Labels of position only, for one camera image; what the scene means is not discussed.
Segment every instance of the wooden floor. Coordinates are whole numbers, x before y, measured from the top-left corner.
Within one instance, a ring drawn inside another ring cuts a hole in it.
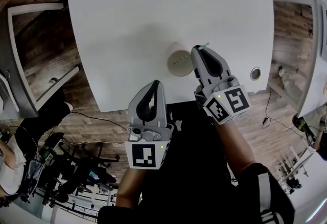
[[[275,9],[275,36],[272,75],[278,80],[277,71],[280,63],[296,66],[306,71],[307,59],[311,52],[312,18],[310,9],[294,4],[278,3]],[[69,17],[69,9],[40,14],[28,29],[26,23],[35,15],[26,15],[25,19],[15,18],[16,42],[25,74],[36,96],[40,96],[52,83],[51,78],[59,78],[73,66],[81,65],[74,33]],[[74,111],[89,116],[107,118],[123,127],[127,126],[127,112],[101,113],[89,87],[87,77],[81,65],[81,71],[63,87],[66,99],[74,106]],[[251,93],[252,110],[239,117],[236,124],[253,149],[257,161],[274,171],[274,164],[279,154],[289,144],[297,145],[301,139],[293,131],[278,122],[272,121],[263,129],[262,122],[270,95],[270,89]],[[292,116],[296,113],[274,91],[270,99],[267,113],[285,126],[293,128]],[[17,125],[20,120],[0,121],[0,129],[8,125]],[[72,143],[104,141],[123,143],[127,133],[109,122],[85,118],[79,114],[67,116],[54,132],[64,132],[65,138]],[[87,148],[95,151],[96,143]],[[125,148],[119,144],[106,144],[103,157],[119,155],[119,163],[112,163],[108,172],[120,181],[128,167]]]

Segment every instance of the black pants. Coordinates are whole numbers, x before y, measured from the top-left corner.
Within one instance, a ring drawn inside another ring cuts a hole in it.
[[[21,127],[16,130],[15,137],[27,161],[35,156],[36,145],[42,135],[60,124],[70,112],[65,104],[63,91],[59,89],[38,111],[39,117],[23,120]]]

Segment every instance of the black sleeve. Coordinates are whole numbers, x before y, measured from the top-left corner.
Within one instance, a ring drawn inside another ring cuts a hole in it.
[[[270,182],[270,210],[280,214],[284,224],[294,222],[294,207],[277,180],[270,171],[260,163],[254,163],[246,168],[239,177],[238,197],[242,214],[252,223],[262,223],[260,213],[260,192],[258,176],[268,173]]]
[[[106,206],[98,213],[98,224],[138,223],[135,210],[123,207]]]

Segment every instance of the black shirt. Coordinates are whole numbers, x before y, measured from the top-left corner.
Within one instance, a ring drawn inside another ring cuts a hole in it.
[[[142,186],[143,200],[136,210],[102,208],[98,223],[105,223],[102,221],[107,217],[118,223],[241,223],[246,219],[260,223],[258,175],[268,169],[253,164],[243,171],[238,187],[233,186],[212,120],[195,102],[169,105],[169,109],[174,121],[182,120],[181,131],[174,130],[162,167],[148,171]],[[273,176],[270,180],[272,202],[283,205],[285,223],[293,223],[291,202]]]

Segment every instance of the table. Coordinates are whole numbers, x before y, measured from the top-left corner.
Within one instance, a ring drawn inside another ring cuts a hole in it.
[[[269,86],[297,111],[297,117],[300,118],[327,103],[327,33],[325,32],[327,29],[327,6],[321,0],[274,1],[309,5],[312,7],[313,51],[310,57],[309,74],[302,74],[306,79],[306,84],[303,91],[299,92],[299,100],[296,100],[290,93],[282,89],[273,78],[270,78],[268,82]]]
[[[166,53],[178,42],[209,47],[248,92],[266,89],[273,47],[272,0],[68,0],[82,64],[102,112],[127,109],[158,79],[170,103],[194,100],[194,73],[169,73]],[[261,76],[253,81],[251,71]]]
[[[19,59],[12,16],[61,8],[63,4],[32,4],[4,8],[0,12],[0,98],[4,102],[0,120],[37,117],[46,101],[79,71],[79,67],[74,67],[36,99]]]

